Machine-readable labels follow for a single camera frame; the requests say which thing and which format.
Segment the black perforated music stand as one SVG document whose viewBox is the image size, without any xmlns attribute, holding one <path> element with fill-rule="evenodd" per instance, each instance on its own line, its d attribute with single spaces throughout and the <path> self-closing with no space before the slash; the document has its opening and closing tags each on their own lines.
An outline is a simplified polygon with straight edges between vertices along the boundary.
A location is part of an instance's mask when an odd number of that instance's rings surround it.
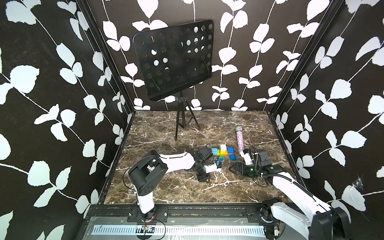
<svg viewBox="0 0 384 240">
<path fill-rule="evenodd" d="M 183 90 L 212 77 L 214 30 L 214 21 L 204 20 L 140 32 L 133 37 L 149 100 L 157 102 L 179 94 L 175 97 L 177 129 L 196 120 L 194 114 L 186 120 L 185 109 L 190 113 L 193 110 Z"/>
</svg>

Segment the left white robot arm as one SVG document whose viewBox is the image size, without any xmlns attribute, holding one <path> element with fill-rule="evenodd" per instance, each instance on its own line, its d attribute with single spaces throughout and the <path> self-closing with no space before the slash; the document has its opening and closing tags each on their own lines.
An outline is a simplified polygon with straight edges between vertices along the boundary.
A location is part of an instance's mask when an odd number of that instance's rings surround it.
<svg viewBox="0 0 384 240">
<path fill-rule="evenodd" d="M 156 151 L 150 151 L 133 164 L 128 171 L 128 176 L 134 185 L 140 212 L 148 214 L 154 211 L 153 191 L 168 173 L 192 170 L 197 174 L 199 182 L 209 182 L 210 173 L 221 171 L 221 166 L 217 163 L 204 165 L 204 161 L 211 157 L 213 153 L 208 147 L 175 155 L 162 155 Z"/>
</svg>

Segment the purple glitter microphone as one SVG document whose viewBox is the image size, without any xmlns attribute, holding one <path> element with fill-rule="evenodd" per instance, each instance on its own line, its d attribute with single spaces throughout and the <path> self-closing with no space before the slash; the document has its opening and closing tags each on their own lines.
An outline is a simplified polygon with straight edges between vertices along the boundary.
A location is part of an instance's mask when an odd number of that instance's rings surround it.
<svg viewBox="0 0 384 240">
<path fill-rule="evenodd" d="M 243 128 L 240 125 L 236 126 L 236 135 L 237 135 L 237 142 L 238 142 L 238 151 L 239 154 L 244 153 L 244 138 L 243 138 Z"/>
</svg>

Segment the black front mounting rail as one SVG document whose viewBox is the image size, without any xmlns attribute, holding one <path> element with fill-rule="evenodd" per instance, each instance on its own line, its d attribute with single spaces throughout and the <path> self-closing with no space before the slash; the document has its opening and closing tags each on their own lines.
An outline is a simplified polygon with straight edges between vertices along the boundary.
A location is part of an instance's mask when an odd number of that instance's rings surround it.
<svg viewBox="0 0 384 240">
<path fill-rule="evenodd" d="M 171 218 L 245 218 L 248 223 L 278 224 L 281 221 L 272 217 L 262 216 L 261 203 L 234 204 L 156 204 L 149 217 L 169 223 Z M 143 218 L 139 206 L 128 205 L 92 205 L 86 215 L 86 220 L 92 217 L 122 217 L 127 222 L 140 222 Z"/>
</svg>

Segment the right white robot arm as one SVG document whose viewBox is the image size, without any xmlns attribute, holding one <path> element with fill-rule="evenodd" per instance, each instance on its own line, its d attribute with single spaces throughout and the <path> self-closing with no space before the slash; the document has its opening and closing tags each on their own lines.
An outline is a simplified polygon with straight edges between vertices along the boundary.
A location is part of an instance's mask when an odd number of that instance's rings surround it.
<svg viewBox="0 0 384 240">
<path fill-rule="evenodd" d="M 272 164 L 265 150 L 251 146 L 240 152 L 243 163 L 233 164 L 234 173 L 265 180 L 287 196 L 298 209 L 277 198 L 263 201 L 256 211 L 266 224 L 284 223 L 306 240 L 351 240 L 349 216 L 341 207 L 332 207 L 309 192 L 281 165 Z"/>
</svg>

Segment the blue lego brick pair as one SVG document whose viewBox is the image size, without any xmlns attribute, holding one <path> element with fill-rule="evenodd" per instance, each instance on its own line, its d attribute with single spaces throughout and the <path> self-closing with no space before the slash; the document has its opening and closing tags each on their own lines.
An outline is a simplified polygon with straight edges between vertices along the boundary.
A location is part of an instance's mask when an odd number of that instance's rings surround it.
<svg viewBox="0 0 384 240">
<path fill-rule="evenodd" d="M 228 155 L 232 155 L 232 154 L 234 154 L 234 149 L 231 148 L 231 147 L 228 147 L 228 148 L 227 148 L 227 151 L 228 151 Z"/>
</svg>

